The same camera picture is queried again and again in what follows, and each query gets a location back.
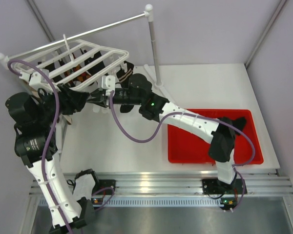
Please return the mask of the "white plastic clip hanger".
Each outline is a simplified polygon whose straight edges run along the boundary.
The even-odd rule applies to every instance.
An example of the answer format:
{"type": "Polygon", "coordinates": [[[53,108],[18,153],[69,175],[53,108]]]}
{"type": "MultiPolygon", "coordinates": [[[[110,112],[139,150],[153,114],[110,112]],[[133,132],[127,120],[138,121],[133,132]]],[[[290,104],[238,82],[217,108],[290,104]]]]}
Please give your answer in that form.
{"type": "Polygon", "coordinates": [[[122,49],[94,44],[78,39],[66,42],[54,49],[41,51],[7,62],[7,68],[21,76],[21,72],[29,74],[39,72],[50,87],[59,90],[60,84],[67,85],[77,92],[92,92],[101,88],[103,76],[112,75],[123,68],[129,52],[122,49]]]}

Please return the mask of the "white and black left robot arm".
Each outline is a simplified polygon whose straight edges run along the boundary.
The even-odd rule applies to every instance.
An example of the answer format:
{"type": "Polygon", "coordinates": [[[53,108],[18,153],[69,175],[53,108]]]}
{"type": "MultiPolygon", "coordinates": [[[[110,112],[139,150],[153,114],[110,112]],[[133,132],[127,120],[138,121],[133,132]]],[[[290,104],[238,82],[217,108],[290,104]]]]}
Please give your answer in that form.
{"type": "Polygon", "coordinates": [[[60,86],[49,94],[41,90],[39,97],[26,92],[12,95],[5,103],[15,121],[15,153],[34,176],[50,209],[51,234],[65,234],[81,229],[94,218],[92,194],[101,185],[92,169],[76,174],[73,190],[69,189],[60,167],[56,145],[56,124],[60,115],[80,112],[89,94],[60,86]]]}

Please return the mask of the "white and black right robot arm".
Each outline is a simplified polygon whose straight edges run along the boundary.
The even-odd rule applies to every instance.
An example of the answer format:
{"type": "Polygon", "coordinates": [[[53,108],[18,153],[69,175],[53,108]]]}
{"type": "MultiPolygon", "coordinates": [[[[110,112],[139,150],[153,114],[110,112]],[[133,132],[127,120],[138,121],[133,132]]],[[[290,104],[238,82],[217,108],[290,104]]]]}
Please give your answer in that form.
{"type": "Polygon", "coordinates": [[[247,123],[244,117],[209,118],[185,110],[167,98],[152,91],[152,83],[142,74],[129,77],[128,85],[111,87],[109,84],[90,93],[89,103],[111,108],[138,105],[139,113],[148,120],[167,124],[187,131],[209,144],[208,155],[215,161],[217,185],[220,192],[230,193],[236,187],[237,171],[234,169],[234,148],[237,135],[242,134],[247,123]]]}

